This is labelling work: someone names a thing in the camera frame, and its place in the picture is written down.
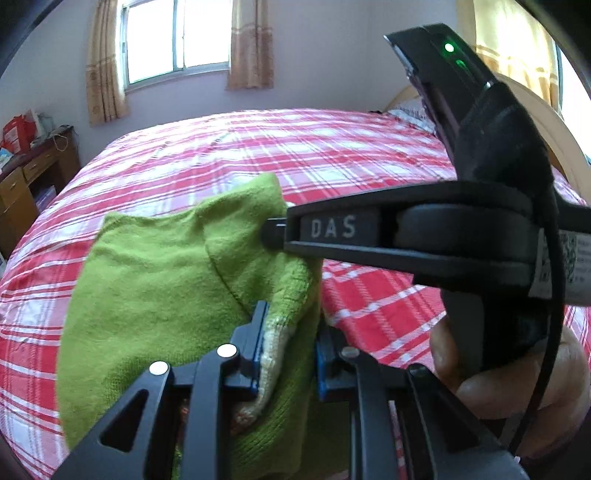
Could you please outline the right hand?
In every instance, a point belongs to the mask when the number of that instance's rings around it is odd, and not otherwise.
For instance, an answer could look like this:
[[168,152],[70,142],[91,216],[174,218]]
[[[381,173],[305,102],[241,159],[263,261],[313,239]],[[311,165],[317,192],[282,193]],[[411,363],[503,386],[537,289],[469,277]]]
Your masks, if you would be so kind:
[[[477,418],[497,420],[525,412],[541,370],[541,353],[530,353],[501,369],[464,377],[447,318],[432,329],[430,348],[438,378]],[[558,449],[574,437],[589,408],[587,356],[574,333],[564,327],[549,385],[517,454],[537,459]]]

